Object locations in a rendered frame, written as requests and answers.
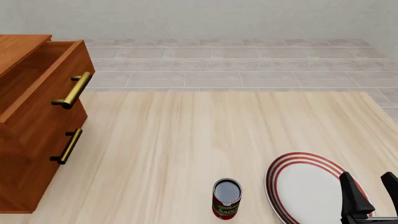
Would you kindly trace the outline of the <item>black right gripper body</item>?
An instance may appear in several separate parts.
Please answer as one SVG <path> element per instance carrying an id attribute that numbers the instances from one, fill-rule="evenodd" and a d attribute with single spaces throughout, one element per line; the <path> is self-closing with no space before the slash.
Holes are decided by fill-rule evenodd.
<path id="1" fill-rule="evenodd" d="M 342 214 L 342 224 L 398 224 L 398 217 L 370 217 L 367 214 Z"/>

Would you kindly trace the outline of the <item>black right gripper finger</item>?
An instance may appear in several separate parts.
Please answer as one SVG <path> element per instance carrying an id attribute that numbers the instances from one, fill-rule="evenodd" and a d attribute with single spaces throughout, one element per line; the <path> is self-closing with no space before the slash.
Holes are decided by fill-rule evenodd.
<path id="1" fill-rule="evenodd" d="M 343 172 L 339 179 L 343 199 L 341 217 L 369 218 L 368 215 L 375 211 L 375 208 L 360 191 L 350 173 Z"/>
<path id="2" fill-rule="evenodd" d="M 395 210 L 398 210 L 398 178 L 392 172 L 386 172 L 381 176 L 381 180 L 392 200 Z"/>

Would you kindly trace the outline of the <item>wooden cabinet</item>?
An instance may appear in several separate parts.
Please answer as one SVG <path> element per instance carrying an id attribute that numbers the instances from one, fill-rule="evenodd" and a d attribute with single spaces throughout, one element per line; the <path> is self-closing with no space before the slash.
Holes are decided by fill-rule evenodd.
<path id="1" fill-rule="evenodd" d="M 51 35 L 0 35 L 0 77 L 49 41 L 78 40 L 52 40 Z M 77 129 L 67 128 L 69 132 Z M 38 158 L 0 157 L 0 213 L 31 213 L 37 208 L 61 166 L 50 157 L 59 156 L 69 139 L 63 134 L 59 141 L 49 143 Z"/>

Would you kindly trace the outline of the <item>white plate with red rings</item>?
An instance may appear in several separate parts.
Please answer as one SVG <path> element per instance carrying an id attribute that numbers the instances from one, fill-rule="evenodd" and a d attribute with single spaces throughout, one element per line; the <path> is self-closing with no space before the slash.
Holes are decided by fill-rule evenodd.
<path id="1" fill-rule="evenodd" d="M 351 171 L 320 154 L 287 152 L 270 161 L 264 190 L 283 224 L 341 224 L 340 175 Z"/>

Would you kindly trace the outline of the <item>tomato sauce tin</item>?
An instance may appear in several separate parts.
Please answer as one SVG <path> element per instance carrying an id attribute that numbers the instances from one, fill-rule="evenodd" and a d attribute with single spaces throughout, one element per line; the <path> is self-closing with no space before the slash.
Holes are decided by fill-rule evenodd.
<path id="1" fill-rule="evenodd" d="M 212 211 L 221 220 L 236 216 L 243 195 L 240 184 L 233 179 L 220 179 L 213 186 Z"/>

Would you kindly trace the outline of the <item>closed wooden drawer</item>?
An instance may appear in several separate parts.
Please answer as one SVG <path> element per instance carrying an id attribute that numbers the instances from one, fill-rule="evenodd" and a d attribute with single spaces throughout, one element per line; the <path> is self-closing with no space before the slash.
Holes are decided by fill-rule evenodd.
<path id="1" fill-rule="evenodd" d="M 79 128 L 87 113 L 78 100 L 70 110 L 50 105 L 44 110 L 16 112 L 9 119 L 0 119 L 0 157 L 38 158 L 49 143 L 59 141 L 67 126 Z"/>

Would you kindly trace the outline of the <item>open wooden drawer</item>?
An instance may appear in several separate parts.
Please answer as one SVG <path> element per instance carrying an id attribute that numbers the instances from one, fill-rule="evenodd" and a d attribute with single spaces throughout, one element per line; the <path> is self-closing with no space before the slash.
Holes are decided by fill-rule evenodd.
<path id="1" fill-rule="evenodd" d="M 16 112 L 44 110 L 52 100 L 64 99 L 76 82 L 72 76 L 94 74 L 83 40 L 49 41 L 0 77 L 0 119 Z"/>

